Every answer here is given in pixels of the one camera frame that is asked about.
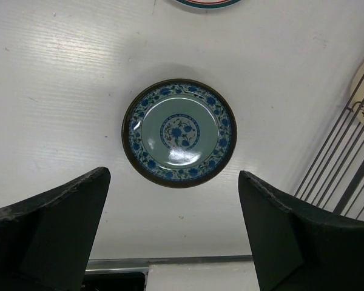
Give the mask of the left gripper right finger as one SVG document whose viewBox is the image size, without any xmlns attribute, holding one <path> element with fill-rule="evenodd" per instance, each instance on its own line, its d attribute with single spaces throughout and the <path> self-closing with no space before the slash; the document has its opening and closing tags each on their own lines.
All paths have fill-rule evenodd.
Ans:
<svg viewBox="0 0 364 291">
<path fill-rule="evenodd" d="M 364 290 L 364 221 L 242 171 L 238 192 L 261 290 Z"/>
</svg>

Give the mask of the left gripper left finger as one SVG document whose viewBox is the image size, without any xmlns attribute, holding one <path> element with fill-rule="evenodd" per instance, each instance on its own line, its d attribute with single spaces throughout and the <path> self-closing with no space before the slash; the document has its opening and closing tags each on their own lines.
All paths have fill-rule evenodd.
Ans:
<svg viewBox="0 0 364 291">
<path fill-rule="evenodd" d="M 110 179 L 97 167 L 0 208 L 0 290 L 80 290 Z"/>
</svg>

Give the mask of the blue floral green plate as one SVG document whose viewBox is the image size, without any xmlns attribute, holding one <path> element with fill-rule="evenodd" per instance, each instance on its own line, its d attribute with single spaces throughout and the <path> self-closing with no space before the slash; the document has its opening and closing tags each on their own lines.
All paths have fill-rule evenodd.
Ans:
<svg viewBox="0 0 364 291">
<path fill-rule="evenodd" d="M 190 79 L 168 79 L 130 103 L 121 139 L 141 176 L 183 189 L 210 181 L 227 166 L 237 143 L 237 123 L 213 88 Z"/>
</svg>

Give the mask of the white plate red characters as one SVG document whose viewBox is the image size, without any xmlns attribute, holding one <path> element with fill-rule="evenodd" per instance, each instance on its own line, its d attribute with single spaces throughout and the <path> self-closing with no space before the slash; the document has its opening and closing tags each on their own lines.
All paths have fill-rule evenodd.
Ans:
<svg viewBox="0 0 364 291">
<path fill-rule="evenodd" d="M 221 0 L 221 1 L 188 1 L 188 0 L 170 0 L 165 1 L 171 7 L 196 15 L 211 15 L 225 12 L 232 12 L 242 6 L 244 1 L 240 0 Z"/>
</svg>

